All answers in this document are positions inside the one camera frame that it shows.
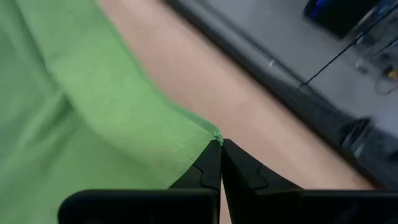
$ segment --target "green cloth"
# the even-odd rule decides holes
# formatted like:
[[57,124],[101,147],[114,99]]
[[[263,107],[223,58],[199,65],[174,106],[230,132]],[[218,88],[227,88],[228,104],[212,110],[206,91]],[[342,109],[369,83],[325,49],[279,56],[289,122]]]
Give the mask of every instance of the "green cloth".
[[0,223],[56,223],[83,189],[166,189],[213,139],[94,1],[0,0]]

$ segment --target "black wire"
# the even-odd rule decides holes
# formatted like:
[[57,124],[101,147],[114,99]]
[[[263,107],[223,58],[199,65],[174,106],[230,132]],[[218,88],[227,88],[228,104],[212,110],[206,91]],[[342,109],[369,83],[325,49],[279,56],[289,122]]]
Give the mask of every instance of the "black wire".
[[374,82],[373,88],[374,88],[374,91],[376,92],[377,95],[379,95],[379,96],[387,96],[387,95],[389,95],[390,93],[392,93],[393,91],[396,91],[396,90],[398,89],[398,85],[396,85],[394,88],[392,88],[392,89],[389,90],[389,91],[381,92],[381,91],[377,88],[377,84],[379,84],[380,81],[381,81],[383,78],[385,78],[385,76],[380,75],[380,76],[378,76],[378,78],[377,78],[376,81]]
[[384,46],[382,49],[378,50],[376,53],[372,54],[371,57],[375,57],[376,55],[378,55],[379,53],[383,52],[384,50],[389,48],[391,45],[396,43],[397,41],[398,41],[398,37],[392,39],[386,46]]
[[362,38],[365,34],[367,34],[373,27],[378,25],[383,19],[385,19],[387,16],[389,16],[392,12],[394,12],[398,7],[398,4],[395,4],[393,7],[391,7],[386,13],[384,13],[380,18],[378,18],[369,28],[367,28],[364,32],[359,34],[357,38],[355,38],[352,43],[350,43],[346,48],[344,48],[336,57],[334,57],[330,62],[328,62],[324,67],[322,67],[315,75],[313,75],[310,79],[308,79],[305,83],[301,84],[299,88],[308,85],[314,78],[319,76],[321,72],[323,72],[327,67],[329,67],[330,64],[332,64],[338,57],[340,57],[342,54],[344,54],[350,47],[352,47],[357,41]]

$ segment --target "black cable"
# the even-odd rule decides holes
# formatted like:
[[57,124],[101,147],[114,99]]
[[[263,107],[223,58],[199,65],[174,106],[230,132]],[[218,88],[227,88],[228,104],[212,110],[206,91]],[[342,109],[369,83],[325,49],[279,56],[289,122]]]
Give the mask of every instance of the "black cable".
[[339,58],[342,54],[344,54],[350,47],[352,47],[357,41],[362,38],[365,34],[367,34],[373,27],[378,25],[383,19],[389,16],[392,12],[394,12],[398,8],[398,4],[392,6],[386,13],[384,13],[380,18],[378,18],[369,28],[367,28],[364,32],[359,34],[357,38],[355,38],[352,43],[350,43],[346,48],[344,48],[336,57],[334,57],[330,62],[328,62],[324,67],[322,67],[315,75],[313,75],[310,79],[308,79],[305,83],[301,84],[299,88],[308,85],[314,78],[319,76],[321,72],[323,72],[330,64],[332,64],[337,58]]
[[370,57],[375,57],[376,55],[378,55],[379,53],[383,52],[384,50],[389,48],[391,45],[396,43],[397,41],[398,41],[398,37],[392,39],[386,46],[384,46],[382,49],[378,50],[376,53],[372,54]]

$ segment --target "wooden surface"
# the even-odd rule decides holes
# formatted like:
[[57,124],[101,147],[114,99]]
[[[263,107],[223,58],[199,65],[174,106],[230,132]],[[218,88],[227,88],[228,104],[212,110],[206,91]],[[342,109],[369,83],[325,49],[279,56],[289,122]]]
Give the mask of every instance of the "wooden surface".
[[[225,138],[306,189],[371,186],[197,30],[157,0],[102,0],[150,79]],[[221,223],[228,223],[223,204]]]

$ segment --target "gray floor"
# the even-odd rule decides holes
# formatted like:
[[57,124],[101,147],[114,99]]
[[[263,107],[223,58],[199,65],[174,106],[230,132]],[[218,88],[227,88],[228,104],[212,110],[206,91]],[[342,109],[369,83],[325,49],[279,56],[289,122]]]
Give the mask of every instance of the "gray floor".
[[[307,2],[211,0],[210,4],[272,51],[300,77],[308,80],[345,48],[348,41],[337,40],[306,21],[302,11]],[[355,67],[358,59],[359,54],[350,49],[314,79],[311,86],[339,109],[355,117],[372,116],[380,128],[398,136],[398,91],[389,96],[377,95],[374,82],[379,71],[371,69],[369,74],[363,75]],[[270,71],[286,79],[281,75],[283,71],[273,67],[272,63]]]

